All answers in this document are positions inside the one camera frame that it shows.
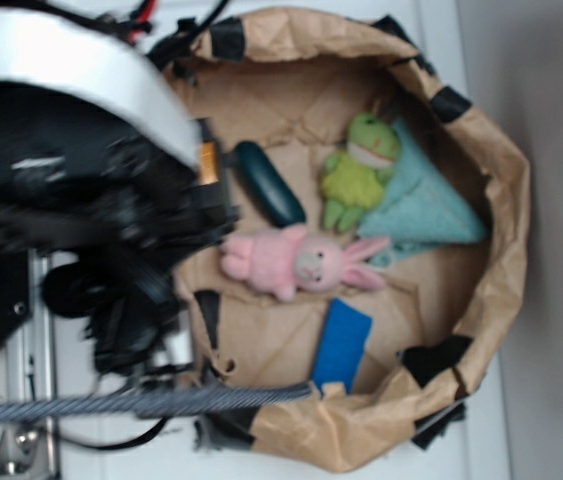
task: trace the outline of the gray braided hose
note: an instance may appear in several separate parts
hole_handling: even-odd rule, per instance
[[[130,412],[142,418],[186,417],[291,402],[306,398],[311,393],[312,389],[308,384],[279,388],[212,386],[184,390],[162,388],[128,395],[4,403],[0,404],[0,423],[26,423],[48,417]]]

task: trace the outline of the stuffed bunny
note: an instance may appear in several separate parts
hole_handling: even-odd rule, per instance
[[[366,290],[385,286],[363,260],[386,248],[388,237],[367,238],[345,250],[327,237],[310,236],[303,224],[255,235],[230,235],[221,245],[221,268],[281,302],[294,300],[297,288],[325,292],[343,282]]]

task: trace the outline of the stuffed frog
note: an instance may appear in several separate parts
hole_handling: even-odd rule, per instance
[[[348,128],[346,149],[325,161],[323,227],[347,232],[381,203],[400,153],[401,142],[390,125],[371,113],[356,115]]]

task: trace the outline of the blue sponge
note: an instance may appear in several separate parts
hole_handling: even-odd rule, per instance
[[[350,392],[371,328],[371,317],[338,298],[332,301],[312,372],[319,389],[324,383],[343,382]]]

